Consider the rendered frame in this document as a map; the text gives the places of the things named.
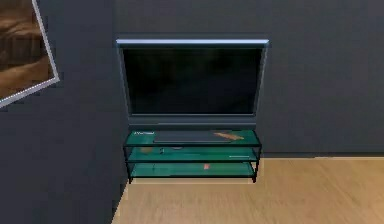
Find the grey flat television set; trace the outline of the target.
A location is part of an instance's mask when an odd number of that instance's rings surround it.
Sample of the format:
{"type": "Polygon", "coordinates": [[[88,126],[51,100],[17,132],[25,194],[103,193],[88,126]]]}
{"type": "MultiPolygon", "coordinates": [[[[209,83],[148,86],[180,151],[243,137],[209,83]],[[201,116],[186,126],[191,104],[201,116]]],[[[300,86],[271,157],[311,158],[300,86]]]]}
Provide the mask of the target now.
{"type": "Polygon", "coordinates": [[[116,40],[129,133],[253,130],[267,39],[116,40]]]}

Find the green glass television stand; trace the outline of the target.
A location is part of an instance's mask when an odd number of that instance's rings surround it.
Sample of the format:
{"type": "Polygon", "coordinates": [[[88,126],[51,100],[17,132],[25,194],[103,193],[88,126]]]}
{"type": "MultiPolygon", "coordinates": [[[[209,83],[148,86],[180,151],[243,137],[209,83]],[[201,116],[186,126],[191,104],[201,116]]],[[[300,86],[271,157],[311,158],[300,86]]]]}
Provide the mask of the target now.
{"type": "Polygon", "coordinates": [[[149,131],[123,143],[128,179],[257,178],[262,143],[253,130],[149,131]],[[244,137],[230,140],[214,132],[244,137]],[[210,164],[209,170],[203,170],[210,164]]]}

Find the orange flat strip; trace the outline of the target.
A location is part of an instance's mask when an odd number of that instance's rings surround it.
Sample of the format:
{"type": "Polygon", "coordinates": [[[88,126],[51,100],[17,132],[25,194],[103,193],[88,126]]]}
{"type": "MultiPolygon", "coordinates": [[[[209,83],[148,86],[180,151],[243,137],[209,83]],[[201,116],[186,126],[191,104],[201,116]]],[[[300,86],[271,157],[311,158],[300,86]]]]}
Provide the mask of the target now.
{"type": "Polygon", "coordinates": [[[231,133],[214,132],[214,135],[220,136],[220,137],[223,137],[226,139],[230,139],[230,140],[243,140],[244,139],[244,137],[242,137],[242,136],[231,134],[231,133]]]}

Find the brown framed wall picture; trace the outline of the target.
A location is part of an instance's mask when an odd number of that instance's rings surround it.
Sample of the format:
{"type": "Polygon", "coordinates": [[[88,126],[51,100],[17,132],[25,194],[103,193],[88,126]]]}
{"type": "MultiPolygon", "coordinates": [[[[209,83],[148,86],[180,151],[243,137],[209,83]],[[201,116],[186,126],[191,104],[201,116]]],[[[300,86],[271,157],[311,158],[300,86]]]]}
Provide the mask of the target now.
{"type": "Polygon", "coordinates": [[[39,0],[0,0],[0,108],[59,81],[39,0]]]}

